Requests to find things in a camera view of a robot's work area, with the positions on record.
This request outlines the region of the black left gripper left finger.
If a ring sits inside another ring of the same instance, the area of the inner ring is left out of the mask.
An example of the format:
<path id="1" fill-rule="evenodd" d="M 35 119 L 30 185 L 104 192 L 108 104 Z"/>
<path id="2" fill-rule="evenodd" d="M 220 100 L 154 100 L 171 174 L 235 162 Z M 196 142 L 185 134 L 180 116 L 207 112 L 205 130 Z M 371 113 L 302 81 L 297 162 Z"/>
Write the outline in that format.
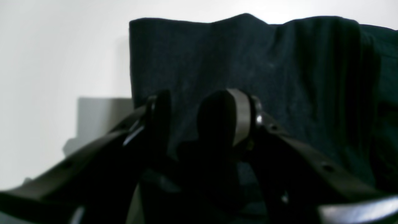
<path id="1" fill-rule="evenodd" d="M 124 224 L 142 174 L 166 154 L 170 117 L 170 91 L 148 97 L 105 136 L 1 191 L 1 212 L 37 224 Z"/>

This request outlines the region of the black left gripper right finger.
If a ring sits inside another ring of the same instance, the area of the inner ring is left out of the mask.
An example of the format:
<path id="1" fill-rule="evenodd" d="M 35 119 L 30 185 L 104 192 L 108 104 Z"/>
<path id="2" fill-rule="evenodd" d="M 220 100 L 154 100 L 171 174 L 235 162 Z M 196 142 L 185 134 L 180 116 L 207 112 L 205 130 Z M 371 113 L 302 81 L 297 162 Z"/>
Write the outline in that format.
<path id="1" fill-rule="evenodd" d="M 396 224 L 397 195 L 386 194 L 294 139 L 259 98 L 239 89 L 206 97 L 199 140 L 228 162 L 250 164 L 272 224 Z"/>

